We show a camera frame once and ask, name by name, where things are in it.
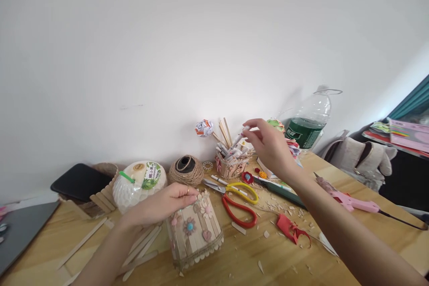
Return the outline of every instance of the water bottle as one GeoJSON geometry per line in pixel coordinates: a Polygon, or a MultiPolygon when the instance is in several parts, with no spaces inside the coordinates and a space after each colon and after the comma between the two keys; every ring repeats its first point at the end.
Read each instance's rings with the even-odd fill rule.
{"type": "Polygon", "coordinates": [[[295,139],[303,152],[308,151],[329,120],[331,114],[329,94],[341,93],[342,91],[330,89],[327,85],[320,85],[290,120],[285,137],[295,139]]]}

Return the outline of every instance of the red-handled scissors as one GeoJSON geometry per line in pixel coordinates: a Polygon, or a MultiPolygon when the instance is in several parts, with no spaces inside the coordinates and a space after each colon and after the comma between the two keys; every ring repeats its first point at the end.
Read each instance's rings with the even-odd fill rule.
{"type": "Polygon", "coordinates": [[[212,182],[212,181],[210,181],[210,180],[207,180],[207,179],[204,179],[204,184],[205,184],[205,185],[207,185],[207,186],[209,186],[209,187],[211,187],[212,189],[214,189],[214,190],[216,190],[216,191],[218,191],[218,192],[220,192],[220,193],[222,193],[222,194],[223,194],[223,196],[222,196],[222,203],[223,203],[223,206],[224,206],[224,207],[225,207],[225,209],[227,210],[228,215],[231,217],[231,219],[232,219],[236,224],[238,224],[239,226],[241,226],[241,227],[243,227],[243,228],[252,228],[252,227],[254,227],[254,226],[256,225],[256,221],[257,221],[256,213],[255,213],[252,209],[250,209],[250,208],[248,208],[248,207],[246,207],[246,206],[243,206],[243,205],[241,205],[241,204],[239,204],[239,203],[236,203],[236,202],[232,201],[232,200],[231,200],[231,199],[226,195],[226,192],[227,192],[227,191],[230,191],[230,192],[233,192],[233,193],[235,193],[235,194],[239,195],[240,197],[242,197],[244,200],[246,200],[247,202],[249,202],[249,203],[251,203],[251,204],[257,204],[257,202],[258,202],[258,200],[259,200],[258,195],[256,194],[255,190],[253,190],[250,186],[248,186],[247,184],[245,184],[245,183],[243,183],[243,182],[236,182],[236,183],[230,183],[230,184],[228,184],[226,187],[222,187],[222,186],[219,186],[219,185],[217,185],[216,183],[214,183],[214,182],[212,182]],[[236,189],[234,189],[234,188],[233,188],[234,186],[245,187],[245,188],[250,192],[250,194],[254,197],[254,199],[249,199],[249,198],[248,198],[248,197],[246,197],[244,194],[242,194],[242,193],[240,192],[240,190],[236,190],[236,189]],[[236,207],[236,208],[239,208],[239,209],[241,209],[241,210],[244,210],[244,211],[246,211],[246,212],[250,213],[250,214],[252,215],[252,217],[253,217],[253,220],[252,220],[251,222],[245,222],[245,221],[238,220],[238,219],[234,216],[234,214],[231,212],[231,209],[229,208],[228,203],[229,203],[230,205],[232,205],[232,206],[236,207]]]}

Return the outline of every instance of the green sticker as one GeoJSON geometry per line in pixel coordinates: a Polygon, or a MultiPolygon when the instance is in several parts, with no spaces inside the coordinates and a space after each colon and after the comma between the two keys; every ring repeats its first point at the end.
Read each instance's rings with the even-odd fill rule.
{"type": "Polygon", "coordinates": [[[156,162],[147,162],[146,165],[147,168],[142,183],[142,189],[150,190],[158,183],[161,177],[161,166],[156,162]]]}

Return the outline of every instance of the green curtain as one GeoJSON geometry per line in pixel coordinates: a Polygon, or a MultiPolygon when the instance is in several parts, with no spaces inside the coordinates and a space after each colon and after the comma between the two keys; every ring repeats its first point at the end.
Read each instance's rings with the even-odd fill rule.
{"type": "Polygon", "coordinates": [[[429,76],[389,114],[392,119],[401,119],[410,112],[429,104],[429,76]]]}

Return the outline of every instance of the twine ball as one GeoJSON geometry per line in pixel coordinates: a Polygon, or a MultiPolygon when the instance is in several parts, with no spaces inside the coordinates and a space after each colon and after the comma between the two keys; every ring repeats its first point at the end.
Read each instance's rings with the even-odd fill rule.
{"type": "Polygon", "coordinates": [[[204,176],[204,168],[197,158],[185,155],[173,162],[168,172],[168,183],[179,182],[184,185],[196,187],[204,176]]]}

